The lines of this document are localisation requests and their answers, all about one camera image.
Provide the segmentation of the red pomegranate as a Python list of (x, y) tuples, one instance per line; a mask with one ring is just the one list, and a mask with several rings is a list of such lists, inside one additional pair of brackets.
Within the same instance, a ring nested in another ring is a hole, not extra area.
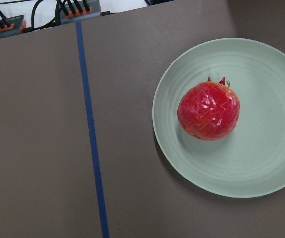
[(240, 100), (222, 77), (189, 89), (177, 108), (177, 118), (184, 131), (200, 140), (219, 140), (235, 129), (240, 114)]

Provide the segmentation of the green plate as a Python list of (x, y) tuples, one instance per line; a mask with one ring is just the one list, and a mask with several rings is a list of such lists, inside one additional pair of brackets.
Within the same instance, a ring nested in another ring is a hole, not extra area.
[[(211, 78), (224, 77), (239, 97), (234, 131), (216, 141), (187, 134), (177, 119), (182, 96)], [(258, 197), (285, 187), (285, 54), (249, 39), (199, 44), (162, 76), (153, 100), (153, 128), (170, 164), (209, 192)]]

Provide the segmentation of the near orange usb hub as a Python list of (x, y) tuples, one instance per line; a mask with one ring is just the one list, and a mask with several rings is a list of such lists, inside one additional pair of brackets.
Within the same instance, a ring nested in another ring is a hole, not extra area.
[(55, 17), (61, 20), (100, 15), (101, 8), (98, 0), (58, 0), (55, 8)]

